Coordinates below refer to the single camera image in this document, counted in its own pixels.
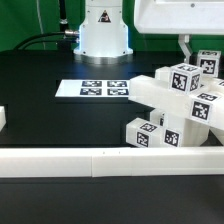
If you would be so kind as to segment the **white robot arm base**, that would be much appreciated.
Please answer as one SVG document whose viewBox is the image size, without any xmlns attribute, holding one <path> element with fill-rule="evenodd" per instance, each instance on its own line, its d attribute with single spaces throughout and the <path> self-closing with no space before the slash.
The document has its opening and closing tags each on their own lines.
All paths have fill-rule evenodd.
<svg viewBox="0 0 224 224">
<path fill-rule="evenodd" d="M 123 0 L 85 0 L 85 19 L 74 50 L 76 61 L 107 65 L 132 59 L 122 5 Z"/>
</svg>

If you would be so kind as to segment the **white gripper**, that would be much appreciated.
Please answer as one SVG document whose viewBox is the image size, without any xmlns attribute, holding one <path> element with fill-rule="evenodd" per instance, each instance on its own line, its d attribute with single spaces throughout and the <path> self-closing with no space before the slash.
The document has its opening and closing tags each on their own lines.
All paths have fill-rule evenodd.
<svg viewBox="0 0 224 224">
<path fill-rule="evenodd" d="M 135 0 L 134 26 L 143 34 L 180 34 L 189 63 L 190 35 L 224 35 L 224 0 Z"/>
</svg>

